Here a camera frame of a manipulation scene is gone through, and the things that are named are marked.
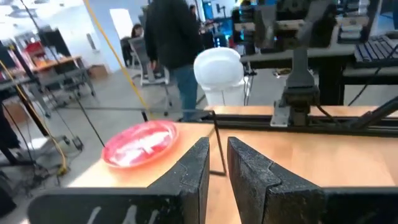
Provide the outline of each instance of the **floor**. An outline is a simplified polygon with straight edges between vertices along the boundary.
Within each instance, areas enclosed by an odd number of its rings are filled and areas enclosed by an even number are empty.
[[[380,17],[379,24],[382,29],[391,27],[392,22],[385,20],[387,18]],[[274,100],[280,97],[282,87],[284,85],[283,78],[276,78],[273,76],[271,70],[259,70],[258,76],[255,77],[252,87],[252,95],[250,97],[250,105],[273,105]],[[169,87],[170,93],[173,96],[174,108],[178,108],[178,91],[175,85]],[[346,86],[345,103],[347,104],[361,86]],[[107,107],[107,108],[142,108],[138,97],[134,94],[128,81],[121,72],[116,72],[108,77],[106,80],[99,80],[95,82],[95,90],[97,92],[96,98],[93,98],[88,91],[81,99],[81,104],[84,107]],[[164,97],[164,89],[159,86],[140,87],[141,95],[144,101],[151,107],[162,107],[162,98]],[[198,98],[203,96],[203,91],[198,90]],[[393,96],[398,95],[397,86],[369,86],[362,97],[356,102],[357,105],[380,105]],[[198,108],[204,108],[206,100],[204,99],[198,104]],[[73,147],[61,145],[65,154],[69,157],[70,171],[67,175],[60,179],[61,186],[67,186],[71,181],[77,178],[90,165],[100,158],[102,145],[96,136],[93,128],[91,128],[87,118],[78,108],[77,103],[71,103],[68,108],[54,111],[50,119],[45,119],[45,122],[53,135],[66,134],[71,137],[72,134],[63,123],[62,119],[66,121],[68,127],[74,135],[80,137],[85,145],[83,152],[76,156],[78,152]],[[93,126],[98,131],[100,138],[106,142],[116,133],[126,129],[134,124],[142,122],[142,116],[139,111],[118,111],[118,110],[87,110],[87,115],[90,118]],[[162,114],[155,115],[157,119],[164,118]],[[171,113],[167,119],[175,120],[181,116],[180,113]],[[34,126],[34,123],[28,122],[20,125],[22,134],[29,140],[30,138],[41,137],[39,130]],[[60,156],[56,152],[48,152],[43,157],[43,165],[50,169],[55,164],[61,161]],[[23,189],[19,183],[29,177],[30,170],[4,170],[12,179],[12,186],[15,189]],[[49,178],[45,184],[39,186],[32,191],[32,195],[37,195],[43,190],[58,187],[56,178]],[[0,219],[1,224],[20,223],[25,219],[27,206],[30,202],[31,195],[27,195],[23,190],[15,192],[15,201],[18,208]]]

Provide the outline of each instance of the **red plate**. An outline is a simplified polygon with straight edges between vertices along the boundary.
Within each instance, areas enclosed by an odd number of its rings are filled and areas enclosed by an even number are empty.
[[[177,138],[177,128],[171,121],[137,124],[111,138],[102,159],[111,167],[136,167],[163,155]]]

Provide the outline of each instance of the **table surface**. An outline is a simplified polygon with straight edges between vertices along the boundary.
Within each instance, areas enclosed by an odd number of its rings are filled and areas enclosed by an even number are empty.
[[[59,59],[58,61],[52,60],[51,62],[48,62],[48,63],[46,63],[46,64],[43,65],[43,66],[38,66],[38,67],[33,68],[32,71],[33,71],[33,72],[40,72],[40,71],[42,71],[42,70],[46,70],[46,69],[49,69],[49,68],[51,68],[51,67],[54,67],[54,66],[58,65],[58,63],[72,62],[72,61],[78,60],[78,59],[80,59],[80,58],[81,58],[81,56],[72,56],[72,57],[64,57],[64,58],[61,58],[61,59]]]
[[[216,106],[213,109],[216,113],[224,114],[272,114],[273,111],[270,106]],[[335,116],[359,116],[373,108],[326,106],[325,109]],[[321,115],[316,109],[312,114]],[[177,146],[173,153],[167,154],[156,165],[134,170],[114,170],[99,160],[69,187],[147,187],[203,136],[210,139],[210,169],[222,171],[213,125],[176,125],[180,131]],[[221,129],[220,136],[225,158],[227,138],[235,136],[319,186],[393,186],[398,183],[398,163],[395,159],[398,156],[398,139],[227,129]],[[213,223],[240,223],[227,177],[210,176],[206,224]]]
[[[72,62],[72,61],[78,60],[80,58],[81,58],[81,56],[64,57],[64,58],[59,59],[58,61],[53,60],[51,62],[46,63],[43,66],[31,68],[31,70],[32,70],[32,72],[41,72],[42,70],[46,70],[46,69],[49,69],[51,67],[58,65],[58,63]],[[11,73],[11,75],[16,76],[16,75],[20,75],[20,74],[25,74],[25,71],[22,68],[13,68],[13,69],[10,69],[10,73]]]

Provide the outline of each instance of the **desk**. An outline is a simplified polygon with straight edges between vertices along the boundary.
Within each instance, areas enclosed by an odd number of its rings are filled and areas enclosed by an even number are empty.
[[[334,106],[325,109],[336,116],[357,116],[370,107]],[[216,113],[272,114],[270,106],[214,107]],[[321,115],[314,110],[313,114]],[[210,138],[210,169],[222,171],[212,124],[177,123],[180,139],[173,153],[156,167],[134,172],[108,169],[94,163],[69,187],[146,187],[171,168],[200,137]],[[224,156],[228,136],[236,136],[286,169],[320,186],[393,186],[398,183],[398,139],[220,130]],[[240,223],[229,179],[211,175],[206,224]]]
[[[343,67],[354,57],[354,44],[337,44],[338,28],[331,36],[331,44],[325,49],[308,49],[308,66],[319,73],[320,101],[322,105],[343,105],[344,85],[341,84]],[[242,63],[251,68],[291,68],[293,50],[241,57]]]
[[[60,65],[63,63],[68,63],[68,62],[74,62],[74,61],[76,61],[76,63],[78,64],[78,67],[81,67],[81,65],[79,65],[79,61],[81,61],[81,56],[64,57],[64,58],[59,59],[58,61],[52,60],[51,62],[48,62],[43,66],[35,67],[32,69],[32,72],[41,72],[43,70],[53,68],[56,65]]]

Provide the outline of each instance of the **office chair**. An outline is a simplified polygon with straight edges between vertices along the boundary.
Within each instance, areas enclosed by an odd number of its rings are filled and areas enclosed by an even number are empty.
[[[167,89],[167,85],[170,83],[169,71],[161,65],[158,65],[158,68],[155,70],[150,68],[150,59],[147,56],[144,38],[132,38],[129,40],[129,43],[132,50],[132,61],[134,63],[137,60],[139,63],[139,69],[141,71],[141,86],[161,84],[166,92],[164,109],[168,110],[172,106],[169,90]]]

